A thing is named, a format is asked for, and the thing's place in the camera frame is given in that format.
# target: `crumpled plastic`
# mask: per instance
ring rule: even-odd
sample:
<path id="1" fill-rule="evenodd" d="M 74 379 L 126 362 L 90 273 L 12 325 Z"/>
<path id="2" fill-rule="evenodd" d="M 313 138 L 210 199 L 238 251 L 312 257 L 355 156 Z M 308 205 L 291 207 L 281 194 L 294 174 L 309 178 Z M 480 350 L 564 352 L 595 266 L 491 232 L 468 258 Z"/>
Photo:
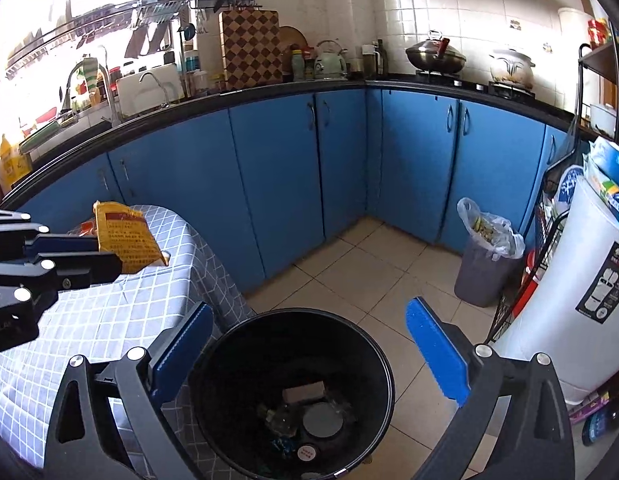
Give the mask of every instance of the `crumpled plastic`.
<path id="1" fill-rule="evenodd" d="M 523 257 L 525 240 L 513 231 L 512 222 L 508 219 L 481 212 L 478 204 L 470 198 L 461 198 L 457 210 L 469 235 L 480 247 L 489 251 L 493 261 Z"/>

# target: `countertop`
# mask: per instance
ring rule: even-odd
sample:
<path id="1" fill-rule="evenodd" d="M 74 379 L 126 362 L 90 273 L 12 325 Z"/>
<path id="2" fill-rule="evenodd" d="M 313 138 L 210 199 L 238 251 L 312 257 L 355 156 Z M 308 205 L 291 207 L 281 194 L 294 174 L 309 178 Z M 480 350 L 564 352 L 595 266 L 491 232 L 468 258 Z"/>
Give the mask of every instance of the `countertop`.
<path id="1" fill-rule="evenodd" d="M 299 83 L 284 83 L 235 92 L 227 92 L 199 99 L 189 100 L 169 108 L 157 110 L 134 120 L 128 121 L 110 130 L 97 133 L 89 139 L 80 136 L 64 142 L 67 150 L 54 160 L 38 168 L 25 177 L 4 198 L 0 207 L 16 210 L 24 205 L 41 190 L 54 183 L 63 175 L 83 165 L 88 160 L 102 153 L 109 152 L 127 142 L 145 134 L 166 128 L 189 118 L 230 108 L 241 104 L 309 92 L 327 92 L 342 89 L 378 88 L 387 90 L 404 90 L 424 92 L 456 99 L 473 101 L 501 108 L 529 117 L 559 130 L 567 131 L 573 115 L 545 103 L 529 106 L 485 92 L 461 89 L 435 84 L 418 83 L 408 76 L 397 76 L 383 81 L 348 81 L 348 80 L 314 80 Z"/>

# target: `tile floor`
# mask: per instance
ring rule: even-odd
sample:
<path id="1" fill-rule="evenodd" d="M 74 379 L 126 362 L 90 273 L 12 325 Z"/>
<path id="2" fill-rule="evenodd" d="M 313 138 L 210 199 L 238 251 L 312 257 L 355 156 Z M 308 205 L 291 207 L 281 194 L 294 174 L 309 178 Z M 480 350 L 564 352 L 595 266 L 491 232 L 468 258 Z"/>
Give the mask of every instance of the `tile floor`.
<path id="1" fill-rule="evenodd" d="M 397 396 L 391 427 L 371 463 L 348 478 L 409 480 L 445 432 L 455 403 L 443 397 L 412 341 L 405 306 L 423 296 L 442 320 L 458 325 L 472 342 L 482 342 L 494 309 L 454 296 L 460 265 L 456 254 L 364 218 L 248 295 L 259 313 L 306 306 L 343 316 L 369 333 L 387 355 Z M 464 478 L 483 470 L 495 443 L 492 436 L 483 438 Z"/>

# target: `kettle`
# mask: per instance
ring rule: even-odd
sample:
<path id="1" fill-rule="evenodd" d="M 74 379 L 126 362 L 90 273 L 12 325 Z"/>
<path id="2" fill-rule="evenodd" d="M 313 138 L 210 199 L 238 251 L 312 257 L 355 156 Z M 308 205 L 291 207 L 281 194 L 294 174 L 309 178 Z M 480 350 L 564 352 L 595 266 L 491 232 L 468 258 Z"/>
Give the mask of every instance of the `kettle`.
<path id="1" fill-rule="evenodd" d="M 334 40 L 323 40 L 317 44 L 316 48 L 323 43 L 335 43 L 338 45 L 338 53 L 321 52 L 314 62 L 314 77 L 316 79 L 344 78 L 347 76 L 347 65 L 341 56 L 343 48 Z"/>

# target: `gray trash can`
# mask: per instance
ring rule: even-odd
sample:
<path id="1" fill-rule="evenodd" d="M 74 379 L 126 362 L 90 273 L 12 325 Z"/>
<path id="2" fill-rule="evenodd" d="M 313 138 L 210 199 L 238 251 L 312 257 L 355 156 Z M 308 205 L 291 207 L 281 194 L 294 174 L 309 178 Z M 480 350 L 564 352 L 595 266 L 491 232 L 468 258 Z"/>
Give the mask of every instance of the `gray trash can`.
<path id="1" fill-rule="evenodd" d="M 458 298 L 482 308 L 496 303 L 507 278 L 521 259 L 500 257 L 494 261 L 492 254 L 472 237 L 467 240 L 461 270 L 454 285 L 454 294 Z"/>

